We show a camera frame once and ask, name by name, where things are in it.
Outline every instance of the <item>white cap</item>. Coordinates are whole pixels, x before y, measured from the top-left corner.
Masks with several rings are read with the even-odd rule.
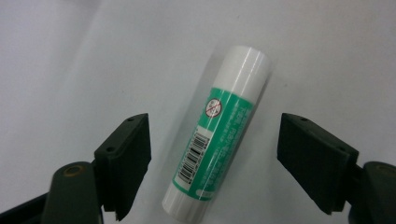
[[[221,65],[213,87],[230,91],[254,105],[260,96],[269,71],[269,61],[260,51],[235,46]],[[199,223],[209,201],[199,201],[183,193],[171,182],[163,198],[163,209],[174,219]]]
[[[259,50],[234,46],[224,58],[213,87],[230,91],[255,105],[267,79],[269,64]]]

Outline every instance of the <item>barcode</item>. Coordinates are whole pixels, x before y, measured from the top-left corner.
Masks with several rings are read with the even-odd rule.
[[[186,182],[186,184],[191,184],[198,170],[201,159],[205,154],[205,150],[210,141],[210,138],[205,137],[199,133],[195,133],[194,137],[191,139],[189,149],[181,163],[180,170],[178,172],[178,177]]]

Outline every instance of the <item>circular logo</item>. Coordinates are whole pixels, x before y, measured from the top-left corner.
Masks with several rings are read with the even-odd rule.
[[[206,105],[206,115],[210,118],[214,118],[221,112],[220,100],[213,98]]]

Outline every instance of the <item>glue stick base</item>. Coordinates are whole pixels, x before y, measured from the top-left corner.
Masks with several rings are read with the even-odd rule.
[[[184,223],[199,223],[209,201],[199,201],[181,192],[173,183],[163,198],[163,209],[167,214]]]

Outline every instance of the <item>glue stick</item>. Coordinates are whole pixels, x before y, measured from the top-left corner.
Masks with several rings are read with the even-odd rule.
[[[260,51],[235,46],[226,55],[202,115],[163,198],[163,209],[185,223],[201,221],[268,75]]]

